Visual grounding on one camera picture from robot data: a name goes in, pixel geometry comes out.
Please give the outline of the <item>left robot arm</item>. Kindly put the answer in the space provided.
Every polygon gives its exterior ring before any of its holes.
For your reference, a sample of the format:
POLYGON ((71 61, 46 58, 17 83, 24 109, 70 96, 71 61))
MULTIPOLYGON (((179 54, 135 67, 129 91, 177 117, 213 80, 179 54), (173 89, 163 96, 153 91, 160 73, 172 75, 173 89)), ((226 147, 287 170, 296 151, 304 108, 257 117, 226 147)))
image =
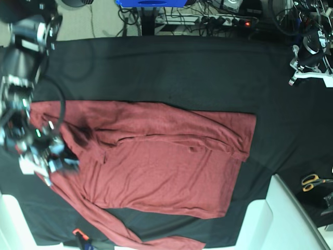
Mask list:
POLYGON ((294 74, 289 80, 293 86, 298 80, 316 78, 323 80, 327 88, 332 88, 332 1, 291 1, 292 10, 298 14, 298 27, 294 31, 282 28, 274 13, 273 1, 267 2, 268 13, 275 27, 286 36, 301 39, 299 45, 292 46, 293 59, 290 67, 294 74))

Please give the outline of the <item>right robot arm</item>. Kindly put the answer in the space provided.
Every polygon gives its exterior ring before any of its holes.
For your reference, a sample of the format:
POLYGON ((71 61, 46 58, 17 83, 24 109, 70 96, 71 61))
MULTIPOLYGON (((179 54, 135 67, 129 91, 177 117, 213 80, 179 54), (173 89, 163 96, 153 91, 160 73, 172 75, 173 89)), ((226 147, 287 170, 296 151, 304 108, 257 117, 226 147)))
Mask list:
POLYGON ((77 171, 79 166, 59 132, 66 100, 53 79, 47 82, 59 96, 57 122, 38 129, 30 116, 33 94, 40 79, 46 78, 62 15, 55 1, 1 1, 1 21, 10 31, 1 65, 1 146, 18 152, 24 174, 39 174, 51 185, 51 173, 77 171))

